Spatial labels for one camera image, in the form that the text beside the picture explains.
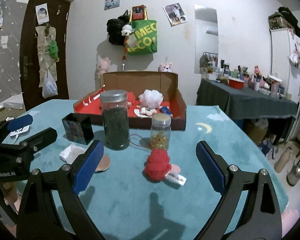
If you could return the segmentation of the person's left hand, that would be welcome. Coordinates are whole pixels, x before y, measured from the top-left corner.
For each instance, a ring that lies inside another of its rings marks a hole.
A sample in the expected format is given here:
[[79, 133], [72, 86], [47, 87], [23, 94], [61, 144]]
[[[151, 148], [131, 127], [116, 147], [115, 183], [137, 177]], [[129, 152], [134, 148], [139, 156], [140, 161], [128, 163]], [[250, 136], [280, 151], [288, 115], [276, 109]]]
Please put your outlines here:
[[18, 200], [17, 188], [14, 182], [3, 183], [4, 200], [7, 205], [13, 205]]

